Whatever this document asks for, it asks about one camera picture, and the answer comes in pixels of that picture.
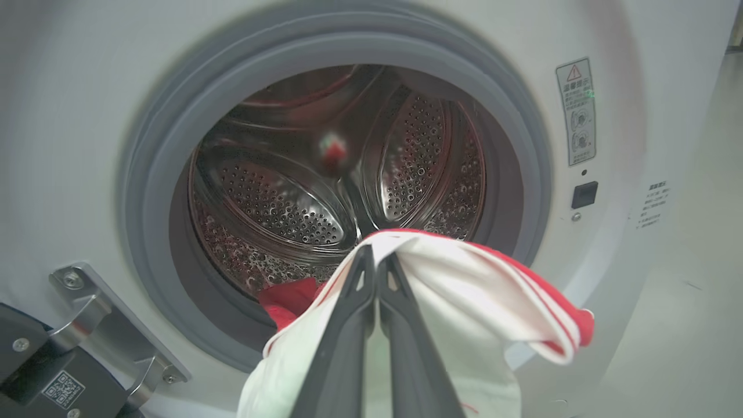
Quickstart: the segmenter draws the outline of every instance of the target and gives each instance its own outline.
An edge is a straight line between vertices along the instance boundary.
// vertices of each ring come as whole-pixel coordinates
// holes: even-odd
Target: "front-loading washing machine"
[[[178,366],[147,416],[230,417],[275,333],[261,289],[322,282],[365,235],[420,228],[509,254],[594,312],[594,342],[569,367],[506,353],[526,416],[580,415],[652,262],[735,11],[2,1],[0,301],[60,327],[69,308],[48,276],[86,263]],[[95,335],[88,350],[131,383]]]

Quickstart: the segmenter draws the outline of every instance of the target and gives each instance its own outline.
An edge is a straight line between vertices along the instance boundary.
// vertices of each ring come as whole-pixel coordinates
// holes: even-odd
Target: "qr code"
[[[44,395],[62,409],[68,409],[84,390],[85,386],[82,383],[62,370],[44,389]]]

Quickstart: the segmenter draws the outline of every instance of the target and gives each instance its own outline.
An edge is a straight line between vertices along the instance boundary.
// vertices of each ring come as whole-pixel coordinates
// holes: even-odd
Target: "white fabric with red trim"
[[[569,363],[593,333],[593,315],[576,309],[531,270],[497,251],[411,230],[382,231],[341,263],[308,310],[278,332],[244,387],[239,417],[288,417],[356,251],[371,245],[375,264],[400,264],[468,417],[520,417],[519,387],[503,350],[524,341]],[[376,332],[367,346],[366,410],[390,417],[389,346]]]

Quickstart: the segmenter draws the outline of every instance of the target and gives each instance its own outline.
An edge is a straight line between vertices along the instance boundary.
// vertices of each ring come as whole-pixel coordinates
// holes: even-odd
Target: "red warning triangle symbol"
[[[573,65],[573,68],[570,70],[570,74],[568,74],[568,81],[578,80],[579,78],[583,77],[580,75],[580,71],[578,71],[578,66]]]

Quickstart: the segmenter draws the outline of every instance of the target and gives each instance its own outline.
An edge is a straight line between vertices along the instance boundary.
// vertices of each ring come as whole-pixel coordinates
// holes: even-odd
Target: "washing machine drum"
[[[405,83],[416,76],[381,65],[298,74],[203,139],[187,173],[190,219],[246,298],[324,282],[381,229],[473,238],[489,189],[481,139],[462,106]]]

